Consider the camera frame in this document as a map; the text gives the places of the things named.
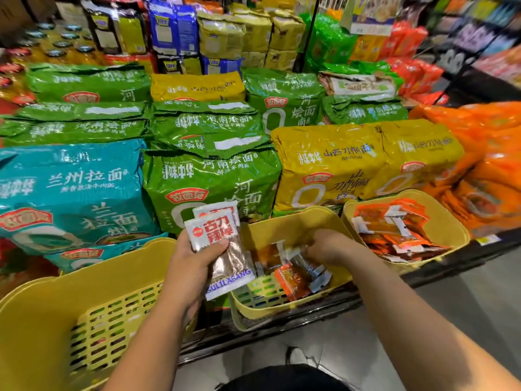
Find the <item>floor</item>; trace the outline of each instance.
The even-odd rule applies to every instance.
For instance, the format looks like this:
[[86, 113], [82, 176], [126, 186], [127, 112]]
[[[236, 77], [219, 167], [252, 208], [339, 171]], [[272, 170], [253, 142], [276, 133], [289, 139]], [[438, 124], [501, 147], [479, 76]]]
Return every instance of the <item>floor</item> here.
[[[417, 289], [420, 296], [521, 379], [521, 249]], [[298, 346], [322, 370], [361, 391], [403, 391], [364, 308], [182, 367], [173, 391], [219, 383], [284, 363]]]

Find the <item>plastic basket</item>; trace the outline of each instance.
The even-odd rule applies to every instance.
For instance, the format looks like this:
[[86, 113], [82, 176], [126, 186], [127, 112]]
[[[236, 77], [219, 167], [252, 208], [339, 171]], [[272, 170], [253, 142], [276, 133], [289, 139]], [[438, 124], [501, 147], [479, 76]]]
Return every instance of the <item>plastic basket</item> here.
[[414, 189], [405, 190], [397, 195], [364, 200], [363, 202], [350, 200], [344, 205], [342, 221], [354, 236], [355, 240], [365, 245], [351, 224], [351, 218], [354, 216], [356, 206], [360, 203], [387, 203], [400, 197], [413, 199], [419, 204], [425, 206], [426, 213], [430, 217], [429, 222], [427, 222], [424, 226], [427, 237], [434, 244], [449, 245], [453, 247], [453, 249], [443, 255], [435, 256], [434, 258], [427, 259], [425, 261], [418, 261], [413, 263], [394, 263], [385, 261], [385, 263], [390, 268], [398, 272], [398, 274], [412, 272], [431, 261], [440, 261], [444, 256], [460, 249], [461, 247], [466, 246], [470, 241], [471, 238], [466, 228], [445, 207], [438, 203], [438, 201], [432, 196], [429, 196], [425, 192]]
[[[241, 224], [241, 238], [244, 249], [263, 248], [271, 243], [285, 240], [285, 247], [296, 247], [309, 242], [314, 229], [328, 228], [353, 238], [341, 219], [331, 210], [313, 206], [298, 213], [267, 219], [258, 223]], [[343, 267], [327, 266], [332, 274], [330, 288], [306, 298], [290, 302], [272, 275], [258, 277], [235, 291], [230, 296], [237, 310], [246, 318], [256, 320], [270, 314], [289, 310], [299, 304], [317, 299], [346, 282], [351, 274]]]
[[[0, 301], [2, 390], [83, 390], [104, 381], [153, 307], [176, 246], [158, 238]], [[188, 337], [195, 321], [185, 332]]]

